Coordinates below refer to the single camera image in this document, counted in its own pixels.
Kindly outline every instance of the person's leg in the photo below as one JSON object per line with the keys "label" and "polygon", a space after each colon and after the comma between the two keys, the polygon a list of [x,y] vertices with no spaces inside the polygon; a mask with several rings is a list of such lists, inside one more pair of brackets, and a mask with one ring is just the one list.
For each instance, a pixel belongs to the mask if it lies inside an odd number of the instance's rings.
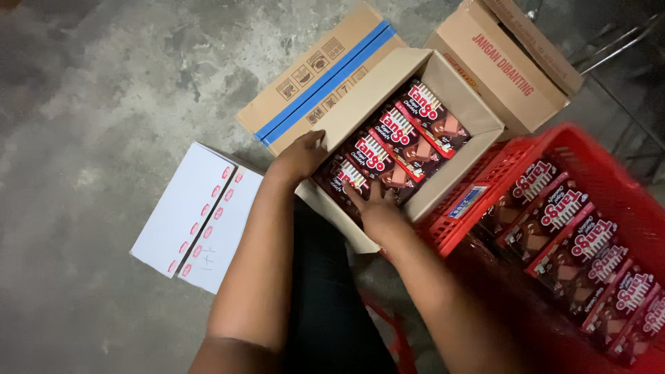
{"label": "person's leg", "polygon": [[287,372],[395,373],[353,282],[344,236],[300,198],[294,235]]}

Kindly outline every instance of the red stamp mark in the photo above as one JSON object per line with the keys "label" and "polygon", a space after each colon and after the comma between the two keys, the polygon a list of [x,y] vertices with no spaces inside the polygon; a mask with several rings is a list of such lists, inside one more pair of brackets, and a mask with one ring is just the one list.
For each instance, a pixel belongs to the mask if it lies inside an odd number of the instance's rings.
{"label": "red stamp mark", "polygon": [[189,274],[191,270],[192,270],[192,265],[191,264],[185,266],[185,268],[182,270],[182,276],[186,277],[187,274]]}
{"label": "red stamp mark", "polygon": [[210,236],[210,234],[212,234],[212,226],[208,226],[208,228],[205,229],[205,232],[203,233],[203,237],[205,239],[207,239],[207,237]]}
{"label": "red stamp mark", "polygon": [[210,204],[206,204],[206,205],[203,207],[203,210],[201,210],[201,217],[202,217],[202,216],[205,216],[205,215],[207,214],[207,211],[208,211],[209,209],[210,209]]}
{"label": "red stamp mark", "polygon": [[202,249],[203,249],[202,245],[199,244],[198,246],[196,246],[196,248],[194,248],[194,251],[192,251],[192,256],[194,258],[199,257],[199,254],[201,253]]}

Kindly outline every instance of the red plastic basket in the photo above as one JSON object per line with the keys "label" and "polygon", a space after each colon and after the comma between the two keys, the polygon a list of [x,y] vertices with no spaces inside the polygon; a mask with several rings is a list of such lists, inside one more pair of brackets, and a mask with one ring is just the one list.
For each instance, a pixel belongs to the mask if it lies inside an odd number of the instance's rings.
{"label": "red plastic basket", "polygon": [[[665,282],[665,211],[635,182],[614,158],[571,122],[535,138],[517,138],[492,148],[448,197],[418,224],[424,238],[446,257],[482,217],[544,151],[575,179],[605,216],[618,224],[620,241],[642,267]],[[470,186],[486,186],[482,195],[459,219],[448,212],[464,198]],[[525,321],[530,344],[547,352],[558,372],[665,373],[665,334],[630,369],[609,361],[579,336],[557,335],[546,321]]]}

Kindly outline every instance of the concrete floor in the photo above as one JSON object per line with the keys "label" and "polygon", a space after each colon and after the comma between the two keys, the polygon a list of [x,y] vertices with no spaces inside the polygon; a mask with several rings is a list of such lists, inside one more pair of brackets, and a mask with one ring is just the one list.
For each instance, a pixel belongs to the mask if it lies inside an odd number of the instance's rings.
{"label": "concrete floor", "polygon": [[[186,371],[213,296],[128,251],[193,141],[268,167],[235,113],[354,3],[24,0],[0,15],[0,372]],[[370,3],[417,47],[459,1]],[[582,38],[553,31],[572,22],[557,3],[539,22],[570,51]],[[562,116],[593,127],[589,107],[611,103],[585,90]],[[408,316],[420,372],[443,371],[392,267],[356,272]]]}

